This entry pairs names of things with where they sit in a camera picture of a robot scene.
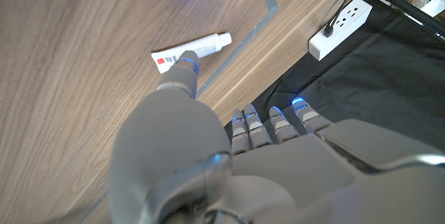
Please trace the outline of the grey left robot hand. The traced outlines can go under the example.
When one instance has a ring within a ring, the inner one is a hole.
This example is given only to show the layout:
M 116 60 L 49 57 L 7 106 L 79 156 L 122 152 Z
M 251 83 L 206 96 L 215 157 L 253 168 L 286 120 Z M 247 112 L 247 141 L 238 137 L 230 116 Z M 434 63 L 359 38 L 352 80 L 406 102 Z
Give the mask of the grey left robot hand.
M 443 223 L 444 153 L 367 122 L 331 122 L 303 98 L 305 128 L 248 104 L 228 135 L 196 100 L 193 51 L 124 121 L 113 148 L 114 223 Z

